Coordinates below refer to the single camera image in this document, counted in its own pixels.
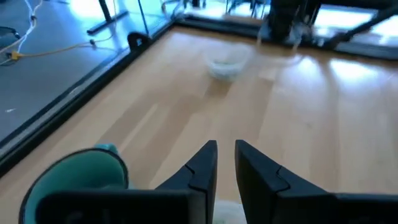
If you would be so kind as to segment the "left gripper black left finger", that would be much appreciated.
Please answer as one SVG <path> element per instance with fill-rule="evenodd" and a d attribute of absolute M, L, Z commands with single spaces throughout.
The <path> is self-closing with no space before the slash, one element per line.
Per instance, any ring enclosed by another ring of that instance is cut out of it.
<path fill-rule="evenodd" d="M 212 224 L 218 148 L 209 140 L 154 190 L 67 190 L 44 197 L 37 224 Z"/>

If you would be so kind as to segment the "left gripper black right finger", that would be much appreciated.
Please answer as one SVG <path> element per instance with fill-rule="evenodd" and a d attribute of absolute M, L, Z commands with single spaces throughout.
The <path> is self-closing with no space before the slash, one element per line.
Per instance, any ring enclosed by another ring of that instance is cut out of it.
<path fill-rule="evenodd" d="M 235 164 L 247 224 L 398 224 L 398 195 L 328 192 L 244 140 Z"/>

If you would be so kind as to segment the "large clear plastic bowl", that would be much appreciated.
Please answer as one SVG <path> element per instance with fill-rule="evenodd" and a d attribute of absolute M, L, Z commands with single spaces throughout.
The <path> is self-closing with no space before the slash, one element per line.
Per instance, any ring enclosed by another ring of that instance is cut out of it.
<path fill-rule="evenodd" d="M 213 224 L 247 224 L 243 206 L 238 202 L 216 200 Z"/>

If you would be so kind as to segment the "teal ceramic mug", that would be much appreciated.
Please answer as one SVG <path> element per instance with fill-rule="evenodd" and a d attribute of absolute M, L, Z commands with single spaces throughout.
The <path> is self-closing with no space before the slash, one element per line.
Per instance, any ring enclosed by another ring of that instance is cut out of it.
<path fill-rule="evenodd" d="M 75 151 L 52 163 L 34 180 L 22 200 L 18 224 L 36 224 L 36 207 L 51 193 L 128 187 L 128 169 L 115 145 L 99 144 Z"/>

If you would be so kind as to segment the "small clear plastic bowl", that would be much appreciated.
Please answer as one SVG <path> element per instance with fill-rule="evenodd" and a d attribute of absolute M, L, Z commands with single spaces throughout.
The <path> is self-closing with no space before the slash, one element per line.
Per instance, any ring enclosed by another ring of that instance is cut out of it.
<path fill-rule="evenodd" d="M 244 44 L 217 45 L 204 52 L 203 59 L 211 77 L 233 82 L 245 69 L 253 55 Z"/>

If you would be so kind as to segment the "black stand foot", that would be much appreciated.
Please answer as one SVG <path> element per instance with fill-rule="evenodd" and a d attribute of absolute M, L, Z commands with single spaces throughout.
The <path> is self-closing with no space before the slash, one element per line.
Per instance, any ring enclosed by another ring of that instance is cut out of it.
<path fill-rule="evenodd" d="M 129 14 L 127 10 L 122 10 L 119 13 L 115 12 L 114 15 L 111 16 L 106 0 L 98 0 L 98 2 L 104 15 L 104 21 L 88 29 L 86 33 L 89 35 L 94 35 L 109 25 L 115 25 L 118 20 Z"/>

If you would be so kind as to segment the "black table edge rail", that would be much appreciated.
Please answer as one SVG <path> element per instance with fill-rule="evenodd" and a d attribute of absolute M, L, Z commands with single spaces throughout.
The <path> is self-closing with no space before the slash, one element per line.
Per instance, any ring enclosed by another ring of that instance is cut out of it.
<path fill-rule="evenodd" d="M 233 82 L 209 75 L 204 52 L 244 44 Z M 4 180 L 29 182 L 62 156 L 115 143 L 132 178 L 154 185 L 208 140 L 218 176 L 234 178 L 244 139 L 306 178 L 398 179 L 398 60 L 289 49 L 211 30 L 174 27 L 67 121 L 45 130 Z"/>

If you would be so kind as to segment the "black rail clamp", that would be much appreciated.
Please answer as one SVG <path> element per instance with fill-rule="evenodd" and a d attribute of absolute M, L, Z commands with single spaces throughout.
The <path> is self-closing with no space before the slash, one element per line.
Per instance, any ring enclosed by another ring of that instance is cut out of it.
<path fill-rule="evenodd" d="M 148 35 L 140 32 L 131 32 L 127 35 L 127 42 L 131 52 L 146 48 L 151 43 L 151 40 Z"/>

